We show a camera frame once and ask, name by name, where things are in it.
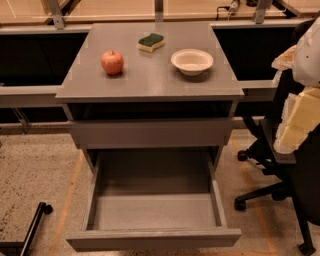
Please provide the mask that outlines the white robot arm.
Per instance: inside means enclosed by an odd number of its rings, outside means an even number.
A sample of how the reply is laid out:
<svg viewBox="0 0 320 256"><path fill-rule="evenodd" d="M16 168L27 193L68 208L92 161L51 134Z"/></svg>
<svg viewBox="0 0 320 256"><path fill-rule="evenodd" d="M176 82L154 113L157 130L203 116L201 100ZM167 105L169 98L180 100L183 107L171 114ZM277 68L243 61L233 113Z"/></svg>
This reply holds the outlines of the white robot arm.
<svg viewBox="0 0 320 256"><path fill-rule="evenodd" d="M272 67L291 69L293 80L304 86L298 95L290 93L285 100L273 145L276 152L290 154L320 124L320 18L274 59Z"/></svg>

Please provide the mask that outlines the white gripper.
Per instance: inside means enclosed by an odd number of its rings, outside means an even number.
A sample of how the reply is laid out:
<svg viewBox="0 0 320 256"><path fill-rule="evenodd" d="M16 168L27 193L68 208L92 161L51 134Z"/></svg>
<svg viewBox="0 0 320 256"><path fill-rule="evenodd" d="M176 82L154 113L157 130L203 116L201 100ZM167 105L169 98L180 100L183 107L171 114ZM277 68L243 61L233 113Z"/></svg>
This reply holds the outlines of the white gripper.
<svg viewBox="0 0 320 256"><path fill-rule="evenodd" d="M276 69L273 85L279 84L283 71L292 68L295 50L293 45L273 60L271 67ZM298 95L290 93L281 118L273 147L280 154L290 154L320 124L320 89L307 87Z"/></svg>

